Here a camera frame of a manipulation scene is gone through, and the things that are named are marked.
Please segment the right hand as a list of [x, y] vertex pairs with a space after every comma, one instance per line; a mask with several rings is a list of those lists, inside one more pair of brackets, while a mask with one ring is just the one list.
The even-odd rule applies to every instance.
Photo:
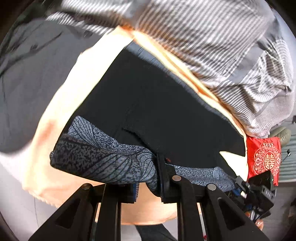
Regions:
[[[252, 217], [254, 217], [255, 213], [254, 213], [254, 211], [252, 210], [252, 211], [247, 211], [247, 212], [245, 212], [245, 215], [246, 215], [249, 219], [251, 219]], [[261, 231], [263, 230], [263, 227], [264, 227], [264, 222], [263, 222], [263, 220], [261, 220], [261, 219], [257, 219], [257, 220], [255, 221], [255, 224], [256, 224], [256, 226], [257, 226]]]

